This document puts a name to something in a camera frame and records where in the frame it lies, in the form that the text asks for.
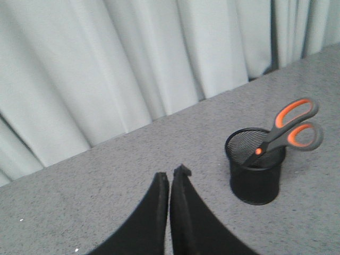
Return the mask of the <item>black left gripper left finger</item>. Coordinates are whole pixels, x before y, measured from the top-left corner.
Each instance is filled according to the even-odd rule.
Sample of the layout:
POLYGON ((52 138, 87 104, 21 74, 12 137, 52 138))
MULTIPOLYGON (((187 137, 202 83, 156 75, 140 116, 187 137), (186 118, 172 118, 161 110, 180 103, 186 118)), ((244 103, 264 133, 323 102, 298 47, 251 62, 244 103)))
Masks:
POLYGON ((164 172, 154 175, 141 202, 129 218, 90 254, 164 254, 169 181, 164 172))

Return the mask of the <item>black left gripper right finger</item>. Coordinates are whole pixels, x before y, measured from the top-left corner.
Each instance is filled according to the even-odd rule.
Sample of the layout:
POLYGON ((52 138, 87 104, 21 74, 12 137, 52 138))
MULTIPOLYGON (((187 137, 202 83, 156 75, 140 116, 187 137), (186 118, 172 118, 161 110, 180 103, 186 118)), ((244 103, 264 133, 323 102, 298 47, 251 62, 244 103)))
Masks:
POLYGON ((256 254, 212 213, 193 187, 191 170, 174 170, 170 223, 174 254, 256 254))

